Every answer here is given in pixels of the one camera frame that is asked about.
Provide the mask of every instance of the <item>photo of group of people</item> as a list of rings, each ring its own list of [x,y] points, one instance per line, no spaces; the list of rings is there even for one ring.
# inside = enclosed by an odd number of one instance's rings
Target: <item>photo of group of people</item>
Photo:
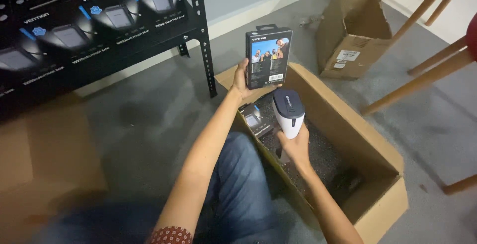
[[[280,38],[252,43],[252,63],[282,59],[288,56],[289,40]]]

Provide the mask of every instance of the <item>power bank box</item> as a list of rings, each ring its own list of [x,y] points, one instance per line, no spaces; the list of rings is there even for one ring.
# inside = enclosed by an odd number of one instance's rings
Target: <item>power bank box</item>
[[[245,33],[248,58],[246,82],[249,89],[285,82],[293,30],[275,24],[257,26]]]
[[[249,104],[239,109],[245,118],[248,127],[257,138],[264,136],[272,131],[273,124],[267,118],[261,116],[259,108],[255,104]]]

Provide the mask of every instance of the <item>blue jeans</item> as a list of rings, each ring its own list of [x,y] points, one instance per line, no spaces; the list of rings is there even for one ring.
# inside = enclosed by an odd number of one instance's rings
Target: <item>blue jeans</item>
[[[194,243],[252,244],[283,240],[272,207],[263,167],[251,140],[230,132],[212,173],[205,206],[214,216],[198,224],[209,230]],[[59,215],[33,240],[35,244],[142,244],[151,234],[161,207],[141,203],[109,203]]]

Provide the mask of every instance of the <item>person's right hand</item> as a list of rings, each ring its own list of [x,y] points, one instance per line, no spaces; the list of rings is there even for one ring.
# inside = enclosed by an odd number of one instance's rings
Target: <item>person's right hand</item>
[[[277,136],[280,140],[281,147],[302,174],[310,169],[313,170],[310,157],[308,156],[308,137],[310,133],[305,123],[301,124],[298,135],[293,139],[287,138],[281,130],[278,131]]]

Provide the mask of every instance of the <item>shirt sleeve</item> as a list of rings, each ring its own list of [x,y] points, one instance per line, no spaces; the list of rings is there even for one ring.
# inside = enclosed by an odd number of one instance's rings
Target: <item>shirt sleeve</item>
[[[191,244],[192,235],[182,227],[168,226],[152,232],[145,244]]]

